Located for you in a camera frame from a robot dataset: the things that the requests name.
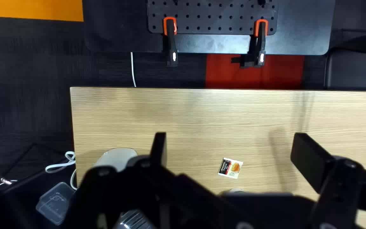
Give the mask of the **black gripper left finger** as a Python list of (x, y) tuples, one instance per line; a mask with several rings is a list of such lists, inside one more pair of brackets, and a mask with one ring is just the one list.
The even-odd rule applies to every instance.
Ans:
[(155, 167), (166, 162), (166, 133), (156, 132), (150, 150), (150, 164)]

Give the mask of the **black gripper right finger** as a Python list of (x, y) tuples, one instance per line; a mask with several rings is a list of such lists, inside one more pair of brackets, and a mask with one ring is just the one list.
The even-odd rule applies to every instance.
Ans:
[(320, 192), (336, 158), (305, 132), (296, 132), (289, 158), (315, 192)]

